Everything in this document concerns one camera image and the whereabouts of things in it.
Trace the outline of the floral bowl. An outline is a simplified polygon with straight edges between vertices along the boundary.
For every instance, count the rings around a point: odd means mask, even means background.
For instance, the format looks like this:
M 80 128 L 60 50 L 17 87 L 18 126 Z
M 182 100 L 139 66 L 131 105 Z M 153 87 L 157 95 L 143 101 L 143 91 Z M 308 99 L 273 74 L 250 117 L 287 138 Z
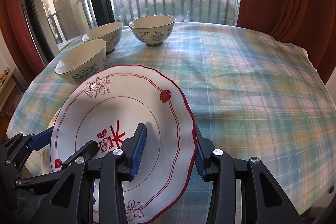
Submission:
M 170 36 L 175 21 L 170 15 L 148 15 L 132 20 L 129 28 L 140 42 L 158 45 Z

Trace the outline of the wooden shelf with clutter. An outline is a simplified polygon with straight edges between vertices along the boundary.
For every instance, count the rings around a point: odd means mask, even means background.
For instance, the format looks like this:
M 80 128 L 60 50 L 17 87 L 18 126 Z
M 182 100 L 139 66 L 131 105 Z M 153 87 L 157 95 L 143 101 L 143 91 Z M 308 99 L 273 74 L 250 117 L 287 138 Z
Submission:
M 14 72 L 16 71 L 15 68 L 10 69 L 9 73 L 7 74 L 3 84 L 1 84 L 1 95 L 0 95 L 0 109 L 3 108 L 3 105 L 6 103 L 7 99 L 9 98 L 11 92 L 16 86 L 16 78 Z

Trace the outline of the small red-rimmed white plate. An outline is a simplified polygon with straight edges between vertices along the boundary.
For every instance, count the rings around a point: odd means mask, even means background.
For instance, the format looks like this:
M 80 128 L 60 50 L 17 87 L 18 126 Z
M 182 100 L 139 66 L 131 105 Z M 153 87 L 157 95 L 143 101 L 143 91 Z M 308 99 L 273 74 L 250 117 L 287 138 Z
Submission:
M 185 95 L 153 68 L 116 65 L 79 85 L 54 123 L 50 144 L 52 171 L 86 142 L 98 145 L 97 157 L 121 148 L 137 126 L 147 138 L 138 174 L 124 182 L 129 223 L 150 223 L 183 195 L 196 154 L 196 124 Z

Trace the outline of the ceramic bowl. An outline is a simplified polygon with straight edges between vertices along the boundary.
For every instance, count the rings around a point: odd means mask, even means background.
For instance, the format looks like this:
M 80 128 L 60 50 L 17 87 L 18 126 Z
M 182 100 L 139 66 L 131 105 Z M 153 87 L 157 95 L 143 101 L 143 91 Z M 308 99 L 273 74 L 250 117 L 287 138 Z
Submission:
M 121 39 L 122 27 L 123 23 L 121 22 L 104 24 L 86 33 L 81 40 L 86 42 L 94 39 L 103 39 L 106 42 L 106 52 L 110 53 L 115 50 Z

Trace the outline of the left red curtain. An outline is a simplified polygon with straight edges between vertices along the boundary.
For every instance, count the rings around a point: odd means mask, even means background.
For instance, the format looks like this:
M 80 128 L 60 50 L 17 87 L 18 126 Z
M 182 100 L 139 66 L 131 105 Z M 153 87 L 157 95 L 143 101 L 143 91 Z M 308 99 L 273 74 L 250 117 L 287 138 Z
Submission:
M 33 44 L 21 0 L 1 0 L 1 33 L 15 65 L 31 83 L 45 65 Z

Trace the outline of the balcony metal railing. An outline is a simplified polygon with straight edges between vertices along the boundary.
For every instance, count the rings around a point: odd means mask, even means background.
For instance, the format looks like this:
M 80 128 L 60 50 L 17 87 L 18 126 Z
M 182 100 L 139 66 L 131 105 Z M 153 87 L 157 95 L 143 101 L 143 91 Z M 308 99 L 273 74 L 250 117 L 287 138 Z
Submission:
M 179 22 L 236 25 L 240 0 L 109 0 L 112 18 L 128 25 L 146 15 L 172 15 Z M 98 26 L 92 0 L 42 0 L 57 45 Z

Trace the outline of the scalloped yellow-flower plate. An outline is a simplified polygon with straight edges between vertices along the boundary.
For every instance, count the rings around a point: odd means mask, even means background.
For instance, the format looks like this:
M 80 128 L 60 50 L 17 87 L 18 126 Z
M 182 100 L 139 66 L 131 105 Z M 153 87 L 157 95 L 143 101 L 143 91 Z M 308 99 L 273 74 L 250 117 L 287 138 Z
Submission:
M 48 129 L 53 127 L 56 119 L 58 117 L 58 114 L 60 112 L 59 108 L 57 110 L 57 112 L 55 113 L 55 115 L 53 116 L 53 118 L 51 119 L 49 125 L 48 125 Z M 41 156 L 41 174 L 48 174 L 48 173 L 52 173 L 52 166 L 51 166 L 51 161 L 50 161 L 50 144 L 46 145 L 45 147 L 43 147 L 40 151 L 39 154 Z

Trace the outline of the bowl blue pattern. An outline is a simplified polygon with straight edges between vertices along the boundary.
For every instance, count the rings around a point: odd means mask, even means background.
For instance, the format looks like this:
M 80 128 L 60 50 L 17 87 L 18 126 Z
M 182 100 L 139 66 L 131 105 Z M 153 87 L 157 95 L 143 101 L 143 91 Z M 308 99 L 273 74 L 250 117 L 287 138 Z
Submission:
M 70 84 L 80 84 L 104 68 L 106 41 L 83 42 L 66 53 L 55 67 L 55 74 Z

